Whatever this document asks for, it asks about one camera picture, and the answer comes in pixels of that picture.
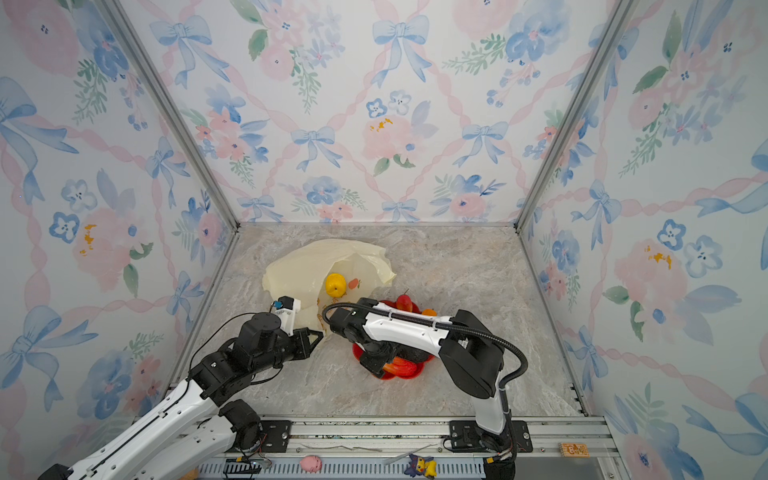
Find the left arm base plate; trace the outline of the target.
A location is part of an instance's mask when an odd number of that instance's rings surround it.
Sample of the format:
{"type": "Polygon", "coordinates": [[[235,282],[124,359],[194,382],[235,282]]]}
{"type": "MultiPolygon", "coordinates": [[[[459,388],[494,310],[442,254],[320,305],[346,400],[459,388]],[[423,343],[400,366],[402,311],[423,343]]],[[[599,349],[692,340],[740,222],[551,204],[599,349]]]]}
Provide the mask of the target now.
{"type": "Polygon", "coordinates": [[[236,448],[247,454],[286,453],[293,423],[289,420],[261,420],[247,425],[236,436],[236,448]]]}

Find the yellow lemon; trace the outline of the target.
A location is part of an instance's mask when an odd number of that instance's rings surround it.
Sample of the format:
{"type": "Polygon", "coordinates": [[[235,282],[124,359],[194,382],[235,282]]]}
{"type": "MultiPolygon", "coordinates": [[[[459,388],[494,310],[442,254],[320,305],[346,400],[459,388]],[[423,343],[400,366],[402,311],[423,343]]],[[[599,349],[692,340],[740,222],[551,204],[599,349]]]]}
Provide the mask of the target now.
{"type": "Polygon", "coordinates": [[[341,298],[346,294],[347,281],[339,273],[330,273],[325,279],[325,292],[331,298],[341,298]]]}

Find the yellow plastic bag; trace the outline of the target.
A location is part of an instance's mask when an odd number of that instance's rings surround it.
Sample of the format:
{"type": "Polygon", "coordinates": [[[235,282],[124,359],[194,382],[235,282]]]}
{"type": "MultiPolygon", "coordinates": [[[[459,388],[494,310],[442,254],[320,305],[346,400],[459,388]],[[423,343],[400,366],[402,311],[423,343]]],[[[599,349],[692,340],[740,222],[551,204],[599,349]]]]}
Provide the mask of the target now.
{"type": "Polygon", "coordinates": [[[273,300],[289,296],[301,301],[294,330],[307,327],[326,332],[321,311],[337,302],[355,302],[374,290],[393,284],[396,273],[386,249],[356,240],[325,239],[296,249],[267,266],[262,278],[264,290],[273,300]],[[331,298],[325,279],[339,273],[347,281],[346,294],[331,298]]]}

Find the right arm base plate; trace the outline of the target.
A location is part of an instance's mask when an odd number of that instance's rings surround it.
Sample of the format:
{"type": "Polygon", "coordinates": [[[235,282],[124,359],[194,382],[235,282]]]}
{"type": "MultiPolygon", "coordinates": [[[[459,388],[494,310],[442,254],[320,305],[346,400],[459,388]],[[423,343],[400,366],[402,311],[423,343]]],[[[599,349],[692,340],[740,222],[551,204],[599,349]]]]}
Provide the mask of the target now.
{"type": "Polygon", "coordinates": [[[444,448],[457,453],[532,453],[532,434],[523,420],[512,420],[500,434],[482,429],[474,420],[452,420],[444,448]]]}

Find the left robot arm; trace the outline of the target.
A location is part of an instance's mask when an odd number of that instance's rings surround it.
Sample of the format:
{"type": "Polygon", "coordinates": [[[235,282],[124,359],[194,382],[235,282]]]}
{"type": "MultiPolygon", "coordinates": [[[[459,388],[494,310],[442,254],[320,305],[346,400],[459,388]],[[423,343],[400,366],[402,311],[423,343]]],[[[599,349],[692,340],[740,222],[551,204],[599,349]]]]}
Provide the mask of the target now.
{"type": "Polygon", "coordinates": [[[42,479],[131,479],[202,420],[202,433],[191,436],[193,447],[211,445],[215,454],[235,448],[243,453],[261,447],[269,434],[256,411],[239,392],[261,385],[256,376],[281,371],[291,361],[311,356],[324,334],[307,327],[283,329],[281,315],[245,313],[237,336],[192,366],[171,393],[122,434],[72,466],[54,464],[42,479]]]}

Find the red yellow mango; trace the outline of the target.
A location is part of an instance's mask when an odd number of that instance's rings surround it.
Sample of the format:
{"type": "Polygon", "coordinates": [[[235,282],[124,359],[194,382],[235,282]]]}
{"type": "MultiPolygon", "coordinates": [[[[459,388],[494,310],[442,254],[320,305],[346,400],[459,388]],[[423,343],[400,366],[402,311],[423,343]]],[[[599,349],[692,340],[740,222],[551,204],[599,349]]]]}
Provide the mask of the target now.
{"type": "Polygon", "coordinates": [[[391,363],[384,365],[383,370],[394,377],[408,379],[417,377],[422,372],[423,365],[395,357],[391,363]]]}

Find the red apple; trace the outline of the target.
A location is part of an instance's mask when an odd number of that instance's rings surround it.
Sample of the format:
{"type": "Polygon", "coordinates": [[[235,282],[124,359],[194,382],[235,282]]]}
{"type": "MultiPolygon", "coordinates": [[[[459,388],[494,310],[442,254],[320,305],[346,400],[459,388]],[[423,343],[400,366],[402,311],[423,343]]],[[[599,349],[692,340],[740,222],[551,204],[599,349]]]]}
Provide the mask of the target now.
{"type": "Polygon", "coordinates": [[[407,294],[400,295],[396,299],[395,306],[398,310],[402,310],[410,313],[414,312],[413,301],[411,300],[410,296],[407,294]]]}

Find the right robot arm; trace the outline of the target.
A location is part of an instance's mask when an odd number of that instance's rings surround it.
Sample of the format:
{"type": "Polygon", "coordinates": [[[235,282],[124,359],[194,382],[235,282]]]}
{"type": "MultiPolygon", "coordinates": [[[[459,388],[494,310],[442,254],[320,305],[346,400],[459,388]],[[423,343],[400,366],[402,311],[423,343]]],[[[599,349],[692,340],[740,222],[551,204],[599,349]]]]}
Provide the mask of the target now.
{"type": "Polygon", "coordinates": [[[364,298],[321,313],[330,330],[362,350],[359,363],[382,377],[384,366],[404,353],[440,360],[456,388],[470,397],[483,449],[499,456],[517,451],[506,387],[529,362],[513,343],[493,334],[471,312],[427,316],[364,298]]]}

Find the red flower-shaped bowl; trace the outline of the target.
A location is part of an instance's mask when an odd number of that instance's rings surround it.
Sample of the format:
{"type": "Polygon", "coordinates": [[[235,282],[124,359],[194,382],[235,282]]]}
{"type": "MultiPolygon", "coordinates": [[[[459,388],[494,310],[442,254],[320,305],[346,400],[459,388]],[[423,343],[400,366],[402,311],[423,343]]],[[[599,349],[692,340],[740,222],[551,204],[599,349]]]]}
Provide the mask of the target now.
{"type": "MultiPolygon", "coordinates": [[[[408,292],[398,296],[394,301],[387,299],[374,301],[373,299],[368,299],[368,302],[372,305],[381,303],[390,308],[415,314],[430,317],[437,316],[437,312],[434,309],[421,309],[411,299],[411,297],[408,295],[408,292]]],[[[380,380],[391,380],[394,378],[400,378],[403,380],[414,379],[423,372],[424,365],[431,361],[433,358],[433,355],[421,350],[412,349],[410,347],[402,347],[395,355],[393,360],[382,367],[381,374],[375,374],[375,377],[379,378],[380,380]]]]}

